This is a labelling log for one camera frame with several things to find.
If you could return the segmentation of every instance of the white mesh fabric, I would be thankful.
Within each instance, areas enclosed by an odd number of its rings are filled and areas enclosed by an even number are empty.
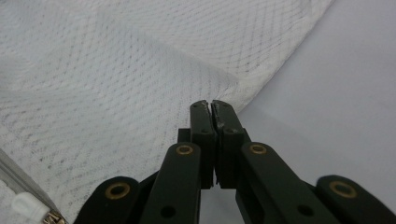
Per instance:
[[[331,1],[0,1],[0,148],[73,221],[155,172],[193,102],[241,110]]]

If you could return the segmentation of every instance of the white surface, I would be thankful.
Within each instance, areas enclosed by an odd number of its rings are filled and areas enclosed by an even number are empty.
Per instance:
[[[396,2],[335,1],[240,114],[303,180],[343,175],[396,212]],[[243,223],[234,194],[203,192],[201,223]]]

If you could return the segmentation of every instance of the screw hole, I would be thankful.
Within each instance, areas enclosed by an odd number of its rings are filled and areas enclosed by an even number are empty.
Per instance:
[[[123,191],[125,191],[125,187],[123,186],[116,186],[114,189],[112,189],[110,192],[112,194],[121,194]]]
[[[180,155],[189,155],[193,152],[193,149],[189,146],[181,146],[176,148],[176,152]]]
[[[352,186],[342,181],[333,181],[330,183],[330,189],[344,198],[353,199],[358,196],[358,192]]]
[[[312,208],[307,205],[298,205],[297,209],[302,215],[306,217],[312,217],[314,215],[314,210],[312,210]]]
[[[127,183],[117,182],[106,189],[105,195],[110,200],[117,200],[125,197],[130,190],[131,187]]]
[[[176,214],[176,209],[173,206],[165,206],[161,209],[161,216],[164,218],[174,217]]]
[[[261,146],[261,145],[252,145],[250,146],[250,151],[255,153],[255,154],[265,154],[267,153],[267,148]]]

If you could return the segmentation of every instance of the white cloth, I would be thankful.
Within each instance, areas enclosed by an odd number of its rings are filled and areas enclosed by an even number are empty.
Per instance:
[[[0,1],[0,148],[73,221],[155,172],[193,102],[240,111],[331,1]]]

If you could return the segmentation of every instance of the white tabletop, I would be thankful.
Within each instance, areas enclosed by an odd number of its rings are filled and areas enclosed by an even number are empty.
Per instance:
[[[396,212],[396,1],[338,0],[240,114],[306,182],[348,177]],[[203,190],[200,223],[244,223]]]

